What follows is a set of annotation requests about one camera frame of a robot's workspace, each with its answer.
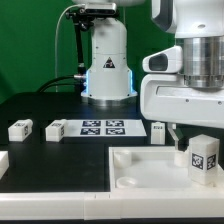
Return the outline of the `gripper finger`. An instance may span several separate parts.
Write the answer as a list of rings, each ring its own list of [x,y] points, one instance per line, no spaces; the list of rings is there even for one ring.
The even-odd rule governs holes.
[[[172,139],[174,140],[175,149],[181,151],[181,139],[183,138],[183,134],[181,130],[177,127],[176,123],[167,123],[167,129],[170,133]]]

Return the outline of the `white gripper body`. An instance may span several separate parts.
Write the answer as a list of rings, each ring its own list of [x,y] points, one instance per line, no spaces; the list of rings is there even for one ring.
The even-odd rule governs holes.
[[[148,74],[141,83],[140,109],[147,120],[224,129],[224,88],[190,88],[181,76]]]

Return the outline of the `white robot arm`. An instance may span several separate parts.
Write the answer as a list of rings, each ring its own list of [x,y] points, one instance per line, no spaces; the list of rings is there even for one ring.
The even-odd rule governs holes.
[[[135,94],[126,28],[116,8],[145,0],[73,0],[93,20],[92,65],[82,97],[117,103]],[[147,120],[224,129],[224,0],[151,0],[152,21],[175,45],[142,61],[140,109]]]

